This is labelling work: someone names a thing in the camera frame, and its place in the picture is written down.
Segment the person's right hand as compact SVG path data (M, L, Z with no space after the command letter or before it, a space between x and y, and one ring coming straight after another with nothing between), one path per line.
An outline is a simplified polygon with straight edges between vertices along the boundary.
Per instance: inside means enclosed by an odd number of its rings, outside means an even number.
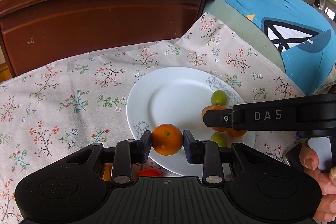
M322 199L313 219L319 222L335 221L335 167L329 173L323 173L318 169L318 155L308 145L302 143L299 160L304 166L304 172L314 178L322 191Z

